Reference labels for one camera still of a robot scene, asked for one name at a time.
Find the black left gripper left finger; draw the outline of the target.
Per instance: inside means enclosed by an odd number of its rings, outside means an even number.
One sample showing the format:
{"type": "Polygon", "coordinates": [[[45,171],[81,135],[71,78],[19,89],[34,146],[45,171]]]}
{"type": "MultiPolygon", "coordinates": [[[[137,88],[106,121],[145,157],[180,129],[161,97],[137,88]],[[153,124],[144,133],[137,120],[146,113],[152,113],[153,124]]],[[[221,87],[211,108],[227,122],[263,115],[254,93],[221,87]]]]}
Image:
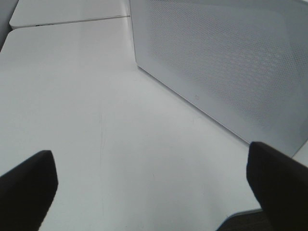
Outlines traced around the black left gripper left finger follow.
{"type": "Polygon", "coordinates": [[[53,154],[40,151],[0,177],[0,229],[38,231],[54,200],[58,177],[53,154]]]}

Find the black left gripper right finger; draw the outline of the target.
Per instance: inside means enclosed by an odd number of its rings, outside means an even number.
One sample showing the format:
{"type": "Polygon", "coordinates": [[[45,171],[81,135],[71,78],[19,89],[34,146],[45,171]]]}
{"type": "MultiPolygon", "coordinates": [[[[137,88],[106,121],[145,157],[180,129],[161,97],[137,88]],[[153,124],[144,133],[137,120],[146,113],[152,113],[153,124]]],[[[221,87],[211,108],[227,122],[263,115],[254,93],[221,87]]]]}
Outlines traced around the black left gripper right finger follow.
{"type": "Polygon", "coordinates": [[[276,231],[308,229],[308,168],[254,141],[246,165],[248,184],[276,231]]]}

